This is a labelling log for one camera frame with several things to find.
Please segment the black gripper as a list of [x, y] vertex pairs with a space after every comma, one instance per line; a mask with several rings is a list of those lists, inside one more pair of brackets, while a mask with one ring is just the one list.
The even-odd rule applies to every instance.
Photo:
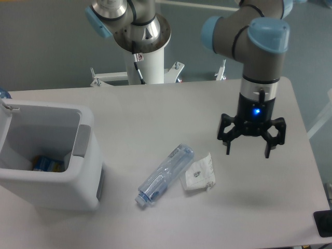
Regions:
[[[283, 117], [272, 120], [275, 99], [252, 100], [241, 93], [239, 95], [238, 109], [235, 117], [222, 114], [217, 139], [223, 142], [226, 154], [230, 154], [231, 142], [240, 135], [261, 136], [266, 141], [265, 158], [269, 158], [271, 150], [277, 145], [285, 143], [286, 122]], [[232, 129], [225, 132], [227, 127], [234, 125]], [[276, 135], [272, 136], [269, 129], [275, 128]]]

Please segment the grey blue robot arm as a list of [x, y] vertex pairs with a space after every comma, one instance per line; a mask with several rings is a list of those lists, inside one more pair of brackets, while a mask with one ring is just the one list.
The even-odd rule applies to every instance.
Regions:
[[[292, 1], [239, 1], [227, 18], [210, 17], [201, 30], [205, 48], [243, 64], [237, 114], [222, 114], [217, 138], [226, 147], [239, 136], [262, 137], [265, 155], [285, 142], [284, 118], [272, 119], [276, 90], [288, 50], [284, 20]], [[131, 85], [166, 82], [164, 48], [171, 38], [168, 21], [154, 1], [93, 1], [85, 15], [104, 38], [124, 51]]]

